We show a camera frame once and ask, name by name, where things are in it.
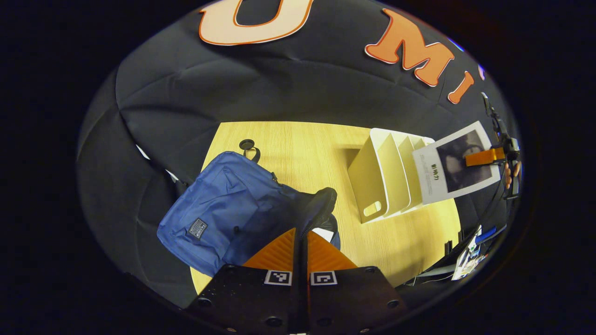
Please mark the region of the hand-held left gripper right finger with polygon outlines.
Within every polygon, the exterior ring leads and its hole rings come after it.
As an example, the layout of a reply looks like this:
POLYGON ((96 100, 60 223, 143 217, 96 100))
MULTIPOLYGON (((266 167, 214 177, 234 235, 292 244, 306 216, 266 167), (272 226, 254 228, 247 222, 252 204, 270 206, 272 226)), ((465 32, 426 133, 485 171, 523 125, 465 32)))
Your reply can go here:
POLYGON ((408 312, 378 267, 358 267, 315 232, 306 237, 306 270, 311 334, 373 334, 408 312))

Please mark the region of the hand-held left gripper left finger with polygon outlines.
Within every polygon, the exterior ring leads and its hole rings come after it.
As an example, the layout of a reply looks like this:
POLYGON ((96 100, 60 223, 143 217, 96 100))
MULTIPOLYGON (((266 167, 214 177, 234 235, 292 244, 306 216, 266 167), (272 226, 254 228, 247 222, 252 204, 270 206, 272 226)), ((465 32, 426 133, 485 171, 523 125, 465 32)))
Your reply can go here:
POLYGON ((297 231, 291 228, 243 265, 227 263, 187 313, 221 334, 288 334, 298 292, 297 231))

